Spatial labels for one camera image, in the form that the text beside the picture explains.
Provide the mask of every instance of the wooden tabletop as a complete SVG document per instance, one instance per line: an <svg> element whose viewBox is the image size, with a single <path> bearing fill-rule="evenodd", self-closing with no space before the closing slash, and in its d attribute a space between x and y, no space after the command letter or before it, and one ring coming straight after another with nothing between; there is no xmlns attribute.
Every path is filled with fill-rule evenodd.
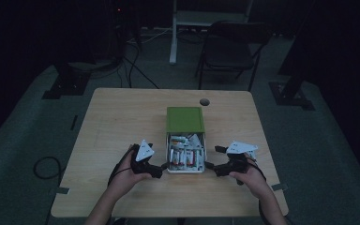
<svg viewBox="0 0 360 225"><path fill-rule="evenodd" d="M264 136L252 95L241 91L152 90L99 88L95 91L78 139L69 159L52 215L58 218L87 217L107 187L113 167L132 143L147 140L156 153L153 165L166 156L166 109L169 106L201 106L205 126L207 161L223 164L225 154L215 145L232 141L259 146L259 167L272 186L279 184L277 171ZM280 208L288 214L281 190L275 191ZM258 216L258 201L245 185L229 177L216 177L206 170L199 174L170 174L137 184L115 206L112 215L125 218L190 218Z"/></svg>

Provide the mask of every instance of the person's left arm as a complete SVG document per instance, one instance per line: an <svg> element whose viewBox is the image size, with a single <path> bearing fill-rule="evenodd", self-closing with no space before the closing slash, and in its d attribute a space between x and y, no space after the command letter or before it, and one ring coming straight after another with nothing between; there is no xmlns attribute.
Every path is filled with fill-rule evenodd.
<svg viewBox="0 0 360 225"><path fill-rule="evenodd" d="M96 203L85 225L104 225L113 212L116 202L124 195L126 195L138 182L146 178L151 178L149 173L135 174L130 168L131 155L133 151L127 154L120 167L118 173L112 179L110 185L101 195Z"/></svg>

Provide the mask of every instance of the chair backrest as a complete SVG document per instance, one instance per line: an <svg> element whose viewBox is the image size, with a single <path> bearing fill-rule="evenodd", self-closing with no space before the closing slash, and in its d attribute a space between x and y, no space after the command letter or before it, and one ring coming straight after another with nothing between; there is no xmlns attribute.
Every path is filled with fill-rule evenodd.
<svg viewBox="0 0 360 225"><path fill-rule="evenodd" d="M265 45L273 36L270 24L263 22L214 22L207 31L209 36L219 36L236 42Z"/></svg>

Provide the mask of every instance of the box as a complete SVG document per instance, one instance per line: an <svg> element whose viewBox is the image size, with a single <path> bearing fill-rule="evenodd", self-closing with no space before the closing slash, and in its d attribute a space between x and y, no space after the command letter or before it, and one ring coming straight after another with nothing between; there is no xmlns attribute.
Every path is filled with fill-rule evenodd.
<svg viewBox="0 0 360 225"><path fill-rule="evenodd" d="M169 173L202 173L205 131L201 107L168 107L166 159Z"/></svg>

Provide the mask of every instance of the human arm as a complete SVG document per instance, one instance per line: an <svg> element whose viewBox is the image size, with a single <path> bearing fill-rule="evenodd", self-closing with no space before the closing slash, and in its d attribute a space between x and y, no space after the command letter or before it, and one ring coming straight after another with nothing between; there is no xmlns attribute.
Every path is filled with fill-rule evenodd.
<svg viewBox="0 0 360 225"><path fill-rule="evenodd" d="M248 155L246 156L250 164L256 165ZM274 192L265 182L263 174L258 169L249 166L245 173L230 172L230 176L242 181L250 189L251 193L259 199L262 213L270 224L286 224Z"/></svg>
<svg viewBox="0 0 360 225"><path fill-rule="evenodd" d="M127 154L122 164L118 168L116 176L112 179L110 185L98 199L92 212L89 214L85 225L106 224L111 216L116 202L126 195L138 182L146 178L151 178L149 173L135 174L130 168L131 155L133 151Z"/></svg>

